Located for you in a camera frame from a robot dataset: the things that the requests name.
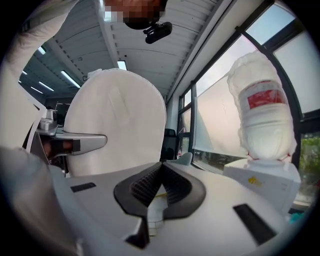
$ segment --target gray ceiling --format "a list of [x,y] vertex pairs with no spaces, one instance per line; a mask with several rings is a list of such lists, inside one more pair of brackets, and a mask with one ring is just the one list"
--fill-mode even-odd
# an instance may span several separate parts
[[[125,60],[129,71],[149,80],[165,97],[217,1],[169,0],[160,21],[171,22],[172,33],[151,45],[145,42],[141,30],[111,23],[108,36],[116,49],[113,57]],[[80,0],[59,32],[43,45],[46,54],[34,53],[24,69],[28,75],[20,77],[21,84],[38,89],[47,98],[73,97],[78,88],[61,74],[62,70],[82,85],[82,76],[88,72],[115,67],[103,29],[94,1]]]

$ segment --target black slot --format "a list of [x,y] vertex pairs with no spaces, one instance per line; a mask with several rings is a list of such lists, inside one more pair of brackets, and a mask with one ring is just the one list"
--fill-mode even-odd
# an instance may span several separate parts
[[96,187],[96,184],[90,182],[90,183],[72,186],[71,190],[75,193],[75,192],[79,192],[79,191],[83,191],[83,190],[88,190],[88,189],[91,189],[94,187]]
[[257,215],[253,209],[250,208],[249,205],[241,204],[234,206],[233,209],[259,246],[277,234]]

